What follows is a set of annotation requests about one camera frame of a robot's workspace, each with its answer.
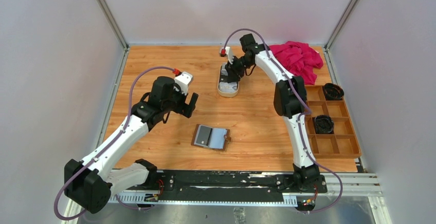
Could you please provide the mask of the beige oval card tray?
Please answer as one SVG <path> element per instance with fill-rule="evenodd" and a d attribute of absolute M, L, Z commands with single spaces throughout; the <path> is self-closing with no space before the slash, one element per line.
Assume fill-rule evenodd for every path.
<path fill-rule="evenodd" d="M 238 82 L 228 82 L 228 72 L 225 69 L 226 63 L 223 63 L 220 67 L 220 74 L 218 78 L 217 91 L 220 96 L 232 98 L 239 92 Z"/>

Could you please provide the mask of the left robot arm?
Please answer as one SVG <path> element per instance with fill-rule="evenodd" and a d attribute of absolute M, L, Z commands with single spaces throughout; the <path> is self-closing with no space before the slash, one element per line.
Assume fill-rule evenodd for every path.
<path fill-rule="evenodd" d="M 193 75 L 182 72 L 171 78 L 160 76 L 140 101 L 132 105 L 121 125 L 93 152 L 64 167 L 61 192 L 90 213 L 103 209 L 109 199 L 134 186 L 150 190 L 157 185 L 156 167 L 144 159 L 113 171 L 115 164 L 158 123 L 166 123 L 171 112 L 190 118 L 198 94 L 186 102 Z"/>

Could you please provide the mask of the dark grey card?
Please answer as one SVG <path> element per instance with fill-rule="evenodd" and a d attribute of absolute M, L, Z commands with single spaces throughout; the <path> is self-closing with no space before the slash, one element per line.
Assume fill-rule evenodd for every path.
<path fill-rule="evenodd" d="M 213 128 L 211 127 L 199 125 L 196 130 L 196 135 L 194 137 L 194 145 L 208 147 L 210 144 L 212 130 Z"/>

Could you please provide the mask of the brown leather card holder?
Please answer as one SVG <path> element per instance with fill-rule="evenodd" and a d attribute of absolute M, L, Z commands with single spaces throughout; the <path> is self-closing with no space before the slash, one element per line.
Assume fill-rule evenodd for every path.
<path fill-rule="evenodd" d="M 194 145 L 194 137 L 196 135 L 196 130 L 197 130 L 199 125 L 202 125 L 202 124 L 197 124 L 195 127 L 194 134 L 193 134 L 192 141 L 191 141 L 192 146 L 205 148 L 205 149 L 209 149 L 209 150 L 216 150 L 216 151 L 225 151 L 226 150 L 228 143 L 231 142 L 231 136 L 230 136 L 230 130 L 225 129 L 225 128 L 211 127 L 211 128 L 213 128 L 213 130 L 212 130 L 212 134 L 210 137 L 210 144 L 208 147 L 201 147 L 198 145 Z"/>

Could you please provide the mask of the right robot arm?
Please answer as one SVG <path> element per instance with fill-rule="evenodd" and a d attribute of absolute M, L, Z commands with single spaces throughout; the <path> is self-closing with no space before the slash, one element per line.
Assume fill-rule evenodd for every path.
<path fill-rule="evenodd" d="M 309 109 L 303 78 L 286 70 L 274 57 L 270 47 L 265 43 L 258 44 L 252 34 L 242 36 L 240 43 L 244 54 L 239 58 L 227 45 L 220 50 L 220 56 L 227 59 L 224 66 L 226 81 L 238 83 L 247 75 L 247 69 L 259 67 L 274 83 L 274 109 L 285 122 L 293 148 L 293 179 L 281 188 L 294 187 L 301 192 L 310 188 L 319 190 L 323 179 L 305 127 L 305 116 Z"/>

